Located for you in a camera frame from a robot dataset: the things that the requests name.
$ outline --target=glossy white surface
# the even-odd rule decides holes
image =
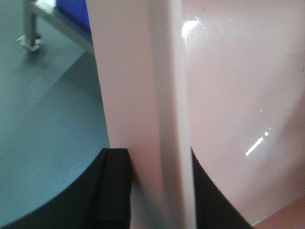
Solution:
[[[181,4],[88,0],[111,147],[133,164],[132,229],[194,229]]]
[[[305,1],[183,0],[192,146],[251,223],[305,194]]]

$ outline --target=metal frame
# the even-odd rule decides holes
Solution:
[[[37,33],[37,17],[42,17],[50,25],[67,35],[86,51],[94,55],[91,33],[54,7],[41,5],[37,0],[24,0],[24,32],[18,41],[30,52],[38,50],[43,42]]]

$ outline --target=white vertical post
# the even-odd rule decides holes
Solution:
[[[87,5],[110,145],[132,158],[132,228],[194,229],[181,2]]]

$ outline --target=gray floor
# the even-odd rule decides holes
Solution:
[[[108,136],[95,59],[39,20],[28,53],[22,0],[0,0],[0,226],[46,203],[89,165]]]

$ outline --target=blue object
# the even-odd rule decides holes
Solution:
[[[56,7],[83,28],[91,31],[86,0],[57,0]]]

